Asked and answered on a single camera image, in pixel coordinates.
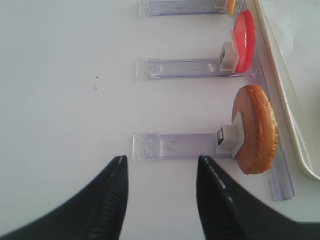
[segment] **white clip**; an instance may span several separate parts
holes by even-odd
[[[245,143],[241,112],[236,114],[231,125],[222,125],[216,136],[216,152],[219,154],[231,154],[234,158]]]

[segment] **transparent plastic clip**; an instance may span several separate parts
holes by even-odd
[[[233,12],[239,12],[244,0],[237,0]],[[226,14],[228,0],[138,0],[140,17],[193,14]]]

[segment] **white table surface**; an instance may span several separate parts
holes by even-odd
[[[114,156],[127,155],[121,239],[204,239],[197,161],[132,162],[132,133],[213,133],[230,122],[234,96],[246,82],[137,82],[135,61],[218,56],[232,27],[227,15],[139,19],[135,0],[2,0],[0,235],[53,210]],[[267,56],[259,31],[256,40]],[[268,57],[262,64],[273,89]],[[233,160],[219,163],[286,216],[320,221],[320,183],[300,173],[277,92],[270,95],[296,196],[274,202],[264,175],[244,175]]]

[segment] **white plastic clip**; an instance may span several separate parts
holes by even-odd
[[[235,35],[231,31],[232,42],[225,42],[222,46],[220,57],[218,59],[218,66],[220,72],[235,72],[238,61],[239,53]]]
[[[245,142],[245,131],[241,112],[238,112],[231,125],[222,125],[216,134],[216,152],[232,154],[234,158]]]

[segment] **red plastic disc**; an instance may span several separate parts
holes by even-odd
[[[239,61],[235,71],[245,73],[251,65],[255,48],[255,25],[249,10],[240,12],[236,17],[233,33],[239,52]]]

